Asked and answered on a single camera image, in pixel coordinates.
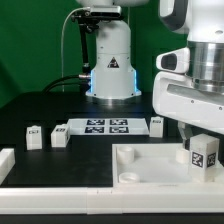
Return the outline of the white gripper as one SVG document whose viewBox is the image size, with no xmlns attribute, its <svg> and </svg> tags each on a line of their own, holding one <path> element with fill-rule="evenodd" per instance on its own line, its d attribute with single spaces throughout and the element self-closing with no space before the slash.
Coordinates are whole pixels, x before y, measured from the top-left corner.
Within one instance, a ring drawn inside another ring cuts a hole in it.
<svg viewBox="0 0 224 224">
<path fill-rule="evenodd" d="M 191 125 L 224 135 L 224 95 L 196 90 L 184 75 L 159 72 L 152 105 L 158 115 L 179 121 L 184 149 L 190 147 Z"/>
</svg>

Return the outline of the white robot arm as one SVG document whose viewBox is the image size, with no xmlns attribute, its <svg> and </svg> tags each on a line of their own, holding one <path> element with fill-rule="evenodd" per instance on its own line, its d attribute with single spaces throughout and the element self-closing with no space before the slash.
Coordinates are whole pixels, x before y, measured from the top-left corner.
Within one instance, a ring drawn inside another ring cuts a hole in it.
<svg viewBox="0 0 224 224">
<path fill-rule="evenodd" d="M 130 29 L 123 6 L 149 0 L 76 0 L 87 29 L 96 29 L 97 63 L 87 95 L 125 100 L 138 95 L 130 65 Z M 172 32 L 187 35 L 187 46 L 160 54 L 152 105 L 159 115 L 224 135 L 224 0 L 159 0 L 159 18 Z"/>
</svg>

